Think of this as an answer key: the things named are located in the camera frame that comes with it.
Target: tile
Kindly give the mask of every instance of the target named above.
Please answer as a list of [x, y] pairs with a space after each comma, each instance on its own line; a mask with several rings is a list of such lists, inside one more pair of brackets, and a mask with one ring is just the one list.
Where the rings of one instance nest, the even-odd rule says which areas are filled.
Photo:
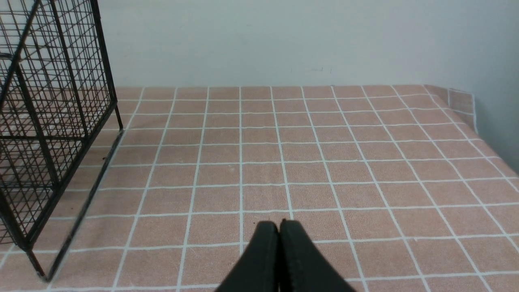
[[375, 111], [407, 110], [405, 104], [398, 97], [369, 98]]
[[239, 187], [197, 188], [193, 212], [239, 211]]
[[367, 98], [362, 99], [337, 99], [340, 110], [343, 112], [372, 111], [370, 102]]
[[423, 274], [474, 273], [456, 240], [409, 241]]
[[176, 99], [207, 99], [207, 87], [181, 87], [176, 90]]
[[148, 190], [141, 214], [187, 213], [192, 188]]
[[494, 292], [514, 291], [519, 286], [519, 275], [490, 275], [485, 280]]
[[323, 163], [285, 163], [288, 182], [328, 182]]
[[182, 285], [220, 283], [231, 271], [239, 256], [238, 245], [186, 249]]
[[81, 223], [72, 248], [125, 246], [133, 220], [133, 217], [87, 218]]
[[344, 126], [343, 115], [341, 113], [311, 113], [314, 126]]
[[378, 115], [385, 125], [416, 124], [409, 111], [378, 112]]
[[480, 272], [519, 270], [519, 254], [505, 237], [460, 240]]
[[332, 188], [327, 184], [293, 184], [289, 192], [293, 209], [337, 208]]
[[472, 95], [465, 93], [465, 92], [459, 92], [450, 90], [449, 91], [449, 97], [450, 97], [450, 107], [453, 110], [462, 111], [466, 113], [473, 113], [474, 108], [472, 107]]
[[200, 146], [162, 146], [157, 163], [197, 163]]
[[117, 286], [175, 286], [181, 257], [181, 248], [130, 250]]
[[173, 114], [169, 120], [170, 128], [201, 128], [203, 126], [203, 114], [183, 115]]
[[153, 170], [149, 186], [180, 187], [193, 185], [195, 169], [195, 165], [157, 165]]
[[152, 164], [158, 146], [121, 147], [112, 159], [112, 165]]
[[286, 210], [288, 202], [283, 186], [245, 185], [243, 187], [244, 210]]
[[358, 242], [355, 249], [365, 277], [418, 274], [403, 241]]
[[242, 87], [241, 99], [268, 99], [270, 100], [270, 87]]
[[456, 235], [499, 234], [501, 231], [481, 207], [442, 208]]
[[365, 97], [361, 86], [333, 86], [337, 98]]
[[74, 220], [48, 220], [34, 244], [34, 249], [59, 250], [73, 225]]
[[436, 209], [396, 209], [393, 214], [405, 236], [451, 236]]
[[127, 129], [164, 128], [168, 121], [167, 114], [144, 115], [136, 114], [131, 123], [127, 123]]
[[387, 210], [345, 210], [344, 217], [354, 240], [400, 237]]
[[471, 292], [488, 291], [485, 284], [477, 276], [427, 278], [427, 284], [434, 292], [456, 291], [460, 287]]
[[241, 114], [242, 127], [274, 127], [274, 114]]
[[424, 186], [439, 206], [477, 204], [476, 198], [461, 181], [425, 182]]
[[241, 141], [242, 143], [278, 143], [278, 133], [275, 128], [243, 129], [241, 131]]
[[102, 188], [143, 188], [148, 182], [150, 166], [111, 167], [107, 170]]
[[357, 141], [390, 141], [387, 131], [383, 126], [352, 127], [351, 131]]
[[159, 145], [164, 130], [129, 129], [121, 145]]
[[401, 160], [402, 154], [394, 143], [369, 142], [359, 144], [367, 160]]
[[276, 114], [279, 127], [285, 126], [310, 126], [308, 113], [284, 113]]
[[116, 87], [115, 93], [117, 99], [139, 99], [142, 93], [142, 87]]
[[209, 99], [238, 99], [238, 87], [211, 87], [209, 88]]
[[398, 147], [407, 159], [440, 159], [442, 154], [432, 142], [410, 141], [399, 142]]
[[173, 100], [174, 95], [174, 87], [145, 87], [144, 92], [142, 93], [142, 99]]
[[187, 215], [140, 217], [130, 242], [132, 247], [182, 245]]
[[279, 145], [245, 144], [241, 146], [243, 162], [280, 162]]
[[117, 107], [121, 114], [133, 114], [135, 113], [138, 104], [139, 102], [136, 100], [119, 100], [117, 102]]
[[399, 292], [419, 292], [426, 291], [424, 283], [420, 279], [403, 280], [381, 280], [368, 281], [368, 288], [372, 292], [399, 291]]
[[335, 99], [305, 99], [309, 112], [338, 112]]
[[284, 183], [281, 163], [245, 164], [243, 183]]
[[122, 250], [90, 250], [69, 253], [53, 288], [82, 288], [95, 283], [111, 287], [122, 257]]
[[339, 211], [294, 212], [294, 220], [303, 225], [313, 241], [345, 240], [347, 238]]
[[169, 114], [173, 100], [170, 101], [141, 101], [137, 114]]
[[438, 141], [436, 145], [447, 158], [481, 157], [468, 141]]
[[319, 142], [351, 142], [353, 141], [353, 138], [351, 136], [350, 131], [346, 127], [318, 127], [315, 128], [317, 139], [319, 139]]
[[396, 141], [429, 140], [420, 126], [417, 125], [387, 126], [387, 129]]
[[423, 125], [424, 131], [431, 137], [433, 140], [441, 140], [441, 139], [465, 139], [460, 130], [454, 124], [446, 124], [446, 125]]
[[333, 160], [360, 160], [360, 152], [355, 143], [326, 143], [321, 144], [324, 159]]
[[317, 144], [292, 144], [282, 145], [285, 161], [321, 161], [321, 153]]
[[315, 143], [316, 138], [310, 127], [302, 128], [280, 128], [279, 139], [281, 142], [312, 142]]
[[379, 186], [391, 207], [432, 206], [419, 183], [381, 183]]
[[389, 85], [364, 85], [362, 86], [368, 97], [395, 96], [393, 88]]
[[454, 160], [452, 164], [463, 178], [502, 177], [499, 171], [486, 159]]
[[359, 271], [355, 268], [357, 263], [349, 243], [317, 243], [316, 248], [342, 278], [359, 277]]
[[251, 240], [256, 225], [260, 221], [272, 221], [277, 227], [283, 219], [290, 220], [290, 214], [286, 212], [268, 212], [268, 213], [245, 213], [243, 214], [243, 240], [248, 242]]
[[211, 114], [206, 116], [206, 128], [238, 128], [240, 115], [237, 114]]
[[174, 114], [203, 114], [206, 112], [205, 100], [177, 100], [173, 107]]
[[306, 106], [303, 99], [275, 100], [274, 110], [277, 113], [306, 112]]
[[303, 86], [305, 98], [333, 98], [330, 86]]
[[342, 208], [370, 208], [385, 206], [374, 183], [336, 184], [334, 187]]
[[399, 95], [428, 94], [423, 85], [394, 85]]
[[[38, 254], [38, 260], [43, 267], [49, 266], [55, 257], [56, 255], [54, 254]], [[0, 269], [0, 277], [2, 279], [2, 289], [5, 291], [45, 290], [48, 286], [48, 283], [44, 283], [36, 275], [34, 268], [25, 254], [8, 255], [4, 265]]]
[[[243, 135], [242, 138], [243, 142], [245, 142], [245, 135]], [[239, 142], [240, 129], [205, 129], [203, 135], [204, 144], [227, 144]]]
[[239, 214], [194, 214], [188, 244], [218, 244], [240, 241]]
[[420, 124], [450, 123], [450, 119], [442, 110], [411, 110]]
[[302, 98], [303, 95], [301, 93], [300, 87], [273, 87], [272, 95], [274, 99], [295, 99]]
[[240, 166], [238, 164], [200, 165], [198, 170], [198, 185], [236, 184], [239, 182]]
[[242, 113], [271, 113], [272, 101], [270, 100], [245, 100], [241, 102]]
[[458, 179], [459, 176], [449, 162], [437, 161], [411, 161], [411, 165], [421, 180]]
[[240, 102], [237, 101], [226, 101], [226, 100], [210, 100], [207, 105], [207, 112], [213, 114], [223, 113], [239, 113]]
[[404, 161], [369, 162], [377, 181], [415, 181], [416, 177]]
[[327, 162], [333, 182], [373, 181], [364, 162]]
[[239, 145], [203, 145], [200, 154], [201, 163], [238, 163], [240, 162]]
[[467, 183], [484, 204], [519, 201], [519, 193], [506, 180], [477, 180]]
[[143, 190], [98, 190], [88, 208], [87, 216], [133, 215], [137, 213], [143, 192]]
[[380, 120], [375, 112], [345, 112], [344, 116], [346, 117], [348, 125], [380, 125]]
[[413, 109], [437, 109], [438, 105], [428, 94], [418, 94], [412, 96], [403, 96], [402, 100], [405, 104]]
[[519, 233], [519, 205], [489, 206], [488, 210], [507, 233]]
[[65, 191], [61, 196], [56, 208], [52, 212], [53, 217], [77, 216], [83, 204], [86, 202], [89, 191], [72, 192]]

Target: grid pattern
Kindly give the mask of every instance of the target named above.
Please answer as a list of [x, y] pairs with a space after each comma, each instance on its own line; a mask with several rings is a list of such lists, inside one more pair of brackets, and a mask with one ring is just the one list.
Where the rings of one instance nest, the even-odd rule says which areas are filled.
[[[358, 291], [519, 285], [519, 178], [426, 87], [118, 96], [128, 130], [63, 266], [43, 285], [0, 246], [2, 289], [212, 290], [255, 224], [283, 218]], [[116, 128], [85, 157], [38, 256], [57, 251]]]

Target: white grout line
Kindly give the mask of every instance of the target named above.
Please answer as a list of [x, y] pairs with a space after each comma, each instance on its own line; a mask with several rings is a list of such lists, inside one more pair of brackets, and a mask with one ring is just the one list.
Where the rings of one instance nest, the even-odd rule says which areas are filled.
[[242, 142], [243, 142], [243, 134], [242, 134], [242, 116], [241, 116], [241, 112], [242, 112], [242, 108], [241, 108], [241, 104], [242, 104], [242, 96], [241, 96], [241, 87], [238, 88], [239, 90], [239, 102], [240, 102], [240, 121], [239, 121], [239, 125], [240, 125], [240, 255], [243, 253], [243, 145], [242, 145]]
[[276, 136], [278, 138], [278, 147], [279, 147], [279, 159], [281, 160], [281, 169], [283, 170], [283, 181], [284, 181], [284, 187], [285, 187], [285, 193], [286, 193], [286, 201], [288, 203], [289, 207], [289, 215], [290, 220], [294, 220], [294, 213], [292, 212], [292, 199], [290, 198], [290, 190], [289, 190], [289, 183], [288, 178], [286, 177], [286, 166], [285, 166], [285, 159], [283, 156], [283, 147], [281, 143], [281, 137], [279, 135], [279, 126], [278, 126], [278, 118], [276, 115], [276, 106], [274, 105], [274, 94], [272, 93], [272, 86], [270, 86], [270, 100], [272, 102], [272, 112], [274, 114], [274, 125], [276, 128]]
[[[335, 97], [335, 90], [334, 90], [333, 86], [330, 86], [330, 87], [332, 89], [333, 96]], [[327, 163], [325, 161], [324, 154], [323, 154], [323, 151], [322, 151], [322, 148], [321, 148], [321, 144], [319, 144], [319, 138], [317, 136], [316, 129], [313, 127], [313, 121], [312, 121], [312, 117], [310, 115], [310, 112], [308, 110], [308, 104], [307, 104], [306, 99], [305, 99], [305, 91], [303, 90], [303, 87], [301, 87], [301, 94], [303, 95], [303, 102], [305, 104], [305, 108], [306, 108], [306, 112], [307, 112], [307, 115], [308, 115], [308, 119], [310, 120], [310, 125], [312, 126], [313, 136], [314, 136], [314, 138], [316, 140], [317, 147], [319, 148], [319, 154], [321, 155], [322, 163], [323, 163], [324, 169], [326, 171], [326, 176], [328, 178], [328, 183], [329, 183], [329, 185], [331, 186], [331, 189], [332, 189], [332, 193], [333, 193], [333, 196], [334, 196], [335, 204], [337, 205], [337, 208], [340, 209], [340, 201], [339, 201], [339, 198], [337, 196], [337, 191], [335, 190], [335, 186], [333, 185], [332, 176], [330, 175], [330, 170], [328, 169], [328, 165], [327, 165]], [[339, 107], [339, 103], [338, 103], [338, 101], [336, 99], [335, 99], [335, 103]], [[346, 125], [348, 125], [348, 121], [346, 121], [346, 118], [344, 118], [344, 122], [345, 122]], [[357, 265], [357, 270], [359, 271], [359, 276], [360, 276], [361, 281], [362, 281], [362, 286], [364, 287], [365, 291], [369, 291], [369, 289], [367, 287], [367, 282], [364, 279], [364, 272], [362, 271], [362, 266], [360, 265], [359, 256], [357, 255], [357, 251], [355, 249], [355, 245], [351, 241], [352, 237], [351, 237], [348, 225], [346, 224], [346, 218], [344, 216], [344, 212], [343, 211], [339, 211], [339, 215], [340, 215], [340, 220], [341, 220], [341, 222], [343, 224], [344, 231], [346, 232], [346, 237], [348, 238], [348, 240], [350, 240], [351, 253], [353, 254], [353, 258], [355, 259], [355, 264]]]
[[206, 98], [206, 113], [203, 116], [203, 122], [202, 122], [202, 133], [200, 135], [200, 147], [198, 149], [198, 158], [197, 158], [197, 166], [195, 168], [195, 177], [193, 178], [193, 190], [191, 191], [191, 201], [189, 203], [189, 213], [187, 215], [187, 225], [186, 225], [186, 232], [184, 235], [184, 246], [182, 247], [182, 256], [180, 259], [180, 268], [179, 268], [179, 275], [176, 280], [177, 286], [180, 286], [182, 284], [182, 275], [184, 273], [184, 266], [186, 261], [186, 250], [187, 250], [187, 242], [189, 238], [189, 230], [191, 227], [191, 218], [193, 216], [193, 208], [195, 205], [195, 193], [197, 188], [197, 180], [198, 180], [198, 171], [200, 169], [200, 159], [202, 157], [202, 145], [203, 145], [203, 135], [206, 131], [206, 121], [207, 121], [207, 109], [209, 108], [209, 87], [207, 88], [207, 98]]
[[[173, 112], [173, 108], [175, 106], [175, 97], [176, 97], [176, 88], [175, 88], [175, 92], [173, 94], [173, 102], [171, 103], [170, 113]], [[171, 115], [168, 116], [168, 120], [166, 121], [166, 125], [168, 125], [170, 118], [171, 118]], [[146, 195], [148, 193], [149, 184], [151, 183], [153, 172], [155, 170], [155, 164], [157, 163], [157, 160], [158, 160], [158, 157], [159, 157], [159, 153], [160, 153], [160, 148], [162, 146], [162, 143], [164, 141], [164, 137], [165, 136], [166, 136], [166, 129], [164, 129], [162, 131], [162, 136], [160, 138], [160, 143], [159, 143], [159, 145], [157, 147], [157, 151], [155, 152], [155, 158], [153, 160], [153, 165], [152, 165], [152, 167], [151, 167], [151, 169], [149, 171], [148, 179], [146, 181], [146, 187], [144, 188], [144, 192], [142, 194], [141, 201], [139, 202], [139, 207], [137, 208], [136, 215], [139, 215], [141, 213], [142, 206], [144, 205], [144, 201], [146, 200]], [[128, 250], [129, 250], [129, 247], [130, 247], [130, 243], [131, 243], [131, 240], [133, 238], [133, 233], [135, 232], [135, 228], [137, 227], [138, 220], [139, 220], [139, 218], [137, 216], [133, 220], [133, 224], [132, 224], [132, 227], [130, 229], [130, 234], [128, 235], [128, 239], [126, 240], [125, 249], [122, 252], [121, 261], [119, 263], [119, 267], [117, 269], [117, 273], [116, 273], [115, 278], [114, 278], [114, 283], [112, 285], [112, 289], [115, 289], [117, 287], [118, 282], [119, 282], [119, 277], [121, 275], [122, 268], [123, 268], [123, 266], [125, 264], [126, 256], [128, 255]]]
[[[364, 90], [364, 87], [361, 86], [361, 88], [362, 88], [362, 91], [364, 92], [364, 95], [366, 96], [366, 91]], [[371, 104], [371, 101], [369, 101], [369, 99], [367, 99], [367, 100], [370, 103], [370, 106], [373, 108], [373, 105]], [[358, 148], [358, 150], [359, 150], [359, 152], [360, 152], [360, 154], [362, 156], [362, 159], [365, 160], [366, 157], [364, 156], [364, 153], [362, 152], [362, 150], [360, 148], [360, 145], [357, 144], [357, 148]], [[404, 237], [404, 232], [402, 231], [402, 228], [400, 228], [400, 225], [398, 224], [398, 221], [397, 221], [396, 217], [394, 216], [393, 211], [391, 210], [391, 208], [389, 206], [389, 203], [387, 202], [386, 197], [384, 196], [384, 193], [383, 193], [382, 189], [380, 188], [380, 185], [378, 184], [378, 182], [377, 182], [377, 180], [375, 178], [375, 175], [373, 174], [373, 170], [371, 169], [371, 167], [370, 167], [368, 162], [364, 162], [364, 163], [366, 164], [366, 167], [367, 167], [368, 171], [370, 172], [370, 175], [371, 175], [373, 181], [375, 182], [375, 185], [377, 187], [378, 193], [380, 194], [380, 197], [384, 201], [384, 205], [386, 206], [387, 211], [389, 212], [389, 215], [391, 216], [391, 219], [393, 220], [393, 223], [397, 227], [398, 232], [400, 233], [400, 236]], [[424, 275], [423, 275], [423, 273], [422, 273], [422, 271], [420, 269], [420, 265], [418, 264], [418, 261], [416, 260], [416, 257], [414, 255], [413, 251], [411, 250], [411, 247], [409, 246], [409, 243], [407, 241], [404, 241], [404, 245], [407, 248], [407, 251], [409, 252], [409, 255], [410, 255], [411, 259], [413, 260], [413, 263], [415, 265], [416, 271], [420, 275], [420, 278], [421, 278], [421, 280], [422, 280], [422, 282], [423, 282], [423, 284], [425, 286], [426, 291], [430, 292], [431, 289], [429, 288], [429, 284], [427, 284], [427, 281], [424, 278]]]
[[[405, 101], [399, 96], [399, 99], [400, 101], [405, 105], [407, 106], [407, 103], [405, 103]], [[418, 123], [418, 120], [416, 119], [414, 113], [409, 110], [411, 116], [413, 117], [413, 119], [415, 119], [415, 121]], [[422, 132], [424, 132], [424, 134], [427, 136], [427, 138], [429, 138], [431, 140], [431, 137], [429, 136], [428, 133], [425, 132], [425, 130], [420, 126], [420, 129], [422, 130]], [[394, 140], [393, 139], [393, 135], [390, 133], [390, 131], [384, 127], [384, 129], [386, 130], [387, 134], [389, 135], [389, 137], [391, 138], [391, 140]], [[400, 146], [398, 145], [398, 143], [394, 143], [394, 145], [396, 146], [396, 148], [398, 149], [398, 151], [400, 152], [400, 154], [402, 155], [402, 157], [404, 158], [406, 164], [408, 165], [408, 167], [411, 169], [411, 171], [413, 172], [413, 175], [416, 177], [417, 180], [420, 179], [420, 177], [418, 176], [418, 173], [416, 173], [416, 170], [415, 168], [413, 167], [413, 165], [411, 164], [411, 162], [409, 160], [407, 160], [407, 158], [405, 157], [405, 154], [404, 152], [402, 151], [402, 149], [400, 148]], [[440, 153], [442, 154], [443, 158], [444, 159], [447, 159], [447, 157], [440, 151]], [[458, 243], [459, 247], [461, 248], [461, 250], [463, 251], [463, 254], [466, 256], [466, 258], [468, 259], [468, 261], [470, 262], [470, 265], [472, 266], [472, 268], [474, 269], [474, 271], [476, 272], [476, 274], [479, 274], [479, 278], [480, 280], [483, 282], [483, 284], [485, 285], [485, 287], [491, 291], [491, 288], [490, 286], [488, 285], [487, 281], [483, 278], [483, 276], [481, 276], [480, 274], [480, 271], [479, 269], [477, 268], [476, 264], [474, 263], [474, 261], [472, 260], [472, 258], [470, 257], [469, 253], [467, 252], [467, 250], [465, 249], [465, 247], [462, 245], [461, 241], [458, 239], [458, 237], [456, 236], [456, 233], [454, 232], [453, 228], [450, 226], [447, 218], [443, 215], [442, 211], [440, 210], [440, 208], [438, 208], [438, 205], [436, 204], [436, 202], [434, 201], [433, 197], [431, 196], [431, 194], [429, 193], [429, 190], [425, 187], [425, 185], [422, 183], [422, 182], [419, 182], [421, 188], [424, 190], [425, 194], [427, 195], [427, 197], [429, 198], [429, 200], [432, 202], [433, 206], [434, 206], [434, 209], [436, 209], [436, 211], [438, 212], [438, 214], [440, 215], [440, 217], [442, 218], [443, 222], [446, 224], [447, 228], [449, 229], [449, 232], [454, 236], [456, 242]]]
[[[458, 127], [458, 130], [467, 138], [467, 135], [465, 134], [465, 132], [463, 132], [461, 130], [461, 128]], [[477, 148], [472, 142], [469, 142], [482, 156], [485, 156], [483, 154], [483, 152]], [[489, 159], [489, 158], [486, 158], [486, 160], [492, 164], [494, 166], [494, 168], [505, 178], [506, 176], [504, 175], [504, 173]], [[456, 166], [450, 162], [450, 161], [447, 161], [450, 166], [454, 169], [454, 171], [456, 172], [456, 174], [459, 176], [459, 178], [463, 179], [463, 176], [460, 174], [460, 172], [458, 171], [458, 169], [456, 168]], [[512, 184], [512, 182], [505, 178], [505, 180], [508, 182], [508, 184], [516, 191], [516, 192], [519, 192], [519, 190], [515, 187], [514, 184]], [[483, 209], [485, 210], [485, 212], [490, 216], [490, 218], [492, 218], [492, 220], [494, 221], [494, 223], [497, 225], [497, 227], [499, 228], [499, 230], [501, 230], [501, 232], [503, 234], [506, 234], [506, 231], [504, 230], [503, 226], [501, 226], [501, 224], [499, 223], [499, 221], [496, 219], [496, 217], [494, 217], [494, 215], [492, 215], [492, 213], [488, 210], [488, 208], [483, 204], [483, 202], [481, 201], [481, 199], [479, 198], [478, 195], [476, 195], [476, 193], [474, 192], [474, 190], [472, 189], [472, 187], [470, 187], [470, 185], [467, 183], [467, 180], [466, 179], [463, 179], [463, 183], [465, 184], [465, 186], [470, 190], [470, 192], [472, 193], [472, 195], [474, 196], [474, 198], [476, 198], [476, 200], [478, 201], [478, 203], [483, 207]], [[518, 245], [515, 243], [515, 241], [513, 239], [511, 239], [509, 236], [507, 236], [507, 239], [508, 241], [512, 244], [512, 246], [515, 248], [515, 250], [519, 253], [519, 247]]]

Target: white wall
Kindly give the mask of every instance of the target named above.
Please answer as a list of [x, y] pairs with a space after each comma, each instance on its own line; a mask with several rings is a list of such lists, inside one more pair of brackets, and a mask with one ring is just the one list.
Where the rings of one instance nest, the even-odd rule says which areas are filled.
[[518, 0], [106, 0], [116, 85], [428, 83], [473, 92], [519, 170]]

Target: wire cage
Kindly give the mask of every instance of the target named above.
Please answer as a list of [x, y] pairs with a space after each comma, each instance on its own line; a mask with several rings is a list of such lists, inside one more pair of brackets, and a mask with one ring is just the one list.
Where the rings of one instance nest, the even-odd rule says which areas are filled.
[[[49, 281], [122, 135], [97, 0], [0, 0], [0, 244]], [[45, 273], [32, 252], [81, 160], [115, 111], [119, 135]]]

